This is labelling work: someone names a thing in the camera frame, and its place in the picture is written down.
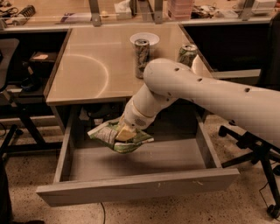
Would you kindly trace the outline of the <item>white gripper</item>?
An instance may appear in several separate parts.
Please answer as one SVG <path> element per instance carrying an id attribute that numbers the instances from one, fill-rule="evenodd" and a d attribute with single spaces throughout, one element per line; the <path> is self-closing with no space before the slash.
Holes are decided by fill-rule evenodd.
<path id="1" fill-rule="evenodd" d="M 137 133 L 134 129 L 145 130 L 155 120 L 155 117 L 147 117 L 141 114 L 137 107 L 134 105 L 133 98 L 131 98 L 122 113 L 117 125 L 118 134 L 116 136 L 117 141 L 125 142 L 133 138 Z"/>

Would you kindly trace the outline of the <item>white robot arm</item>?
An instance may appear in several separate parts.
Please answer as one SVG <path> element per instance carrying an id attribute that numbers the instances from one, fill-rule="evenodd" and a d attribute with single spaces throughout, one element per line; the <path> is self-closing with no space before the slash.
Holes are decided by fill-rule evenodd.
<path id="1" fill-rule="evenodd" d="M 162 109 L 182 98 L 280 147 L 279 91 L 201 77 L 169 59 L 149 62 L 143 80 L 119 122 L 116 138 L 120 141 L 146 129 Z"/>

